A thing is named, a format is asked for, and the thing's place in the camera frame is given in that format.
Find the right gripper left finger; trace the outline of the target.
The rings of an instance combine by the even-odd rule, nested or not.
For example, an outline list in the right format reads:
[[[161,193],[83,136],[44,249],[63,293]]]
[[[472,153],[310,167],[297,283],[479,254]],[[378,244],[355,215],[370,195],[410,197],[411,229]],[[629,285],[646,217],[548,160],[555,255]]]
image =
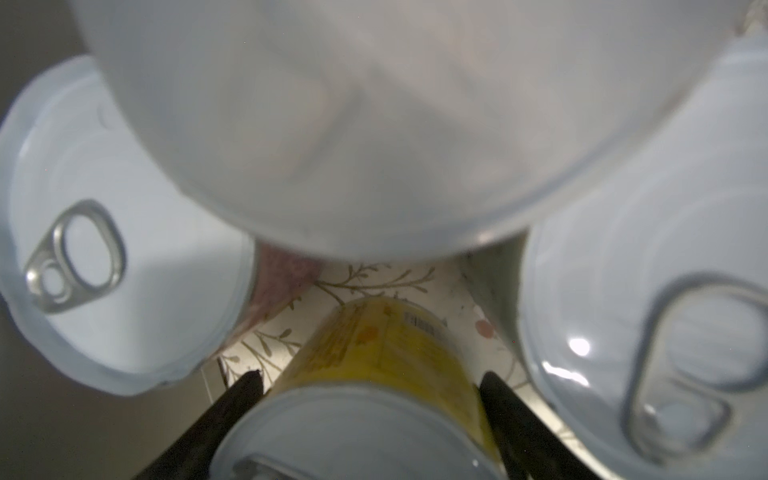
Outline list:
[[[245,373],[135,479],[208,479],[218,446],[263,395],[261,372]]]

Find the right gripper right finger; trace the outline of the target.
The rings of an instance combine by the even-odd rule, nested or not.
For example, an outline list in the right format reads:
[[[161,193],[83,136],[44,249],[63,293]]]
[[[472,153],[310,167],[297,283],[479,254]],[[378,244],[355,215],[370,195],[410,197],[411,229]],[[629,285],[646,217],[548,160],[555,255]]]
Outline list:
[[[599,479],[496,373],[484,374],[479,394],[510,479]]]

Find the yellow label can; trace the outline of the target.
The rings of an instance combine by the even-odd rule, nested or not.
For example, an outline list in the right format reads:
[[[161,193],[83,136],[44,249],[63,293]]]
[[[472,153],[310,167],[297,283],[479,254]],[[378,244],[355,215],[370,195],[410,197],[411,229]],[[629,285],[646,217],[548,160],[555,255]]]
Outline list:
[[[479,392],[412,302],[335,308],[218,447],[213,479],[502,479]]]

